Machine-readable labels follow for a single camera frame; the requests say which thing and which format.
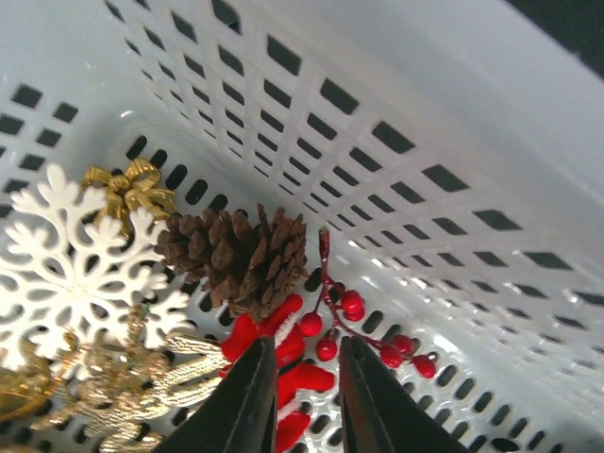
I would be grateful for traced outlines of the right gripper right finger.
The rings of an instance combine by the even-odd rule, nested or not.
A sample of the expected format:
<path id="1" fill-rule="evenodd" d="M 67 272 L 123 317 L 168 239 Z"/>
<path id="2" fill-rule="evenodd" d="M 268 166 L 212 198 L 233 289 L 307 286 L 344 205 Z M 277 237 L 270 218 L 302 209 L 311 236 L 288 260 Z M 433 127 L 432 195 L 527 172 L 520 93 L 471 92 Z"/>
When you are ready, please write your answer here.
<path id="1" fill-rule="evenodd" d="M 339 399 L 345 452 L 440 453 L 467 448 L 425 412 L 360 338 L 341 341 Z"/>

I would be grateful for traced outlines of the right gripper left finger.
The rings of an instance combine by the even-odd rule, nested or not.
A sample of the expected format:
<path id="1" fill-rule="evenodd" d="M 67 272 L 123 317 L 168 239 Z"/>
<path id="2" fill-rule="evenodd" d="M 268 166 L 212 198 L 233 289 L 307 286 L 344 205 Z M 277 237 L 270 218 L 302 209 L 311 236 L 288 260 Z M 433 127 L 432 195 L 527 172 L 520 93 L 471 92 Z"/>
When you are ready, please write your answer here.
<path id="1" fill-rule="evenodd" d="M 271 337 L 257 339 L 204 405 L 164 439 L 157 453 L 276 450 L 277 360 Z"/>

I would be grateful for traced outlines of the dark brown pinecone ornament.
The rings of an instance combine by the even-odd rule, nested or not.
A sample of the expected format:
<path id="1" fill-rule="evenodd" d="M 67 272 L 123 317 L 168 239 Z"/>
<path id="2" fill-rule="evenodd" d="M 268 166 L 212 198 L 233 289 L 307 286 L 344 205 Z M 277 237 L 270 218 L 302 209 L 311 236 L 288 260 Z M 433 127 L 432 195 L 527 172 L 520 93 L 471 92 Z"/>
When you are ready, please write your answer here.
<path id="1" fill-rule="evenodd" d="M 213 306 L 227 305 L 233 317 L 268 318 L 308 276 L 307 224 L 284 208 L 269 217 L 257 205 L 253 225 L 242 210 L 172 214 L 154 251 L 188 283 L 204 283 Z"/>

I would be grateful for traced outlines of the white plastic perforated basket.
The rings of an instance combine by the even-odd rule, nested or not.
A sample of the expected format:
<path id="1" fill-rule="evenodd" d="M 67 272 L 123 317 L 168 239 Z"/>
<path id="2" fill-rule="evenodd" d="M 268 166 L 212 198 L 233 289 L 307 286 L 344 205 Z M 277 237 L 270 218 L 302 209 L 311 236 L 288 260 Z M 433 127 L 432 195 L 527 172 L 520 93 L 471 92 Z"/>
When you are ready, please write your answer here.
<path id="1" fill-rule="evenodd" d="M 353 328 L 459 442 L 603 448 L 603 81 L 505 1 L 5 1 L 1 232 L 58 164 L 149 159 L 179 210 L 303 215 Z M 226 307 L 162 267 L 198 335 Z"/>

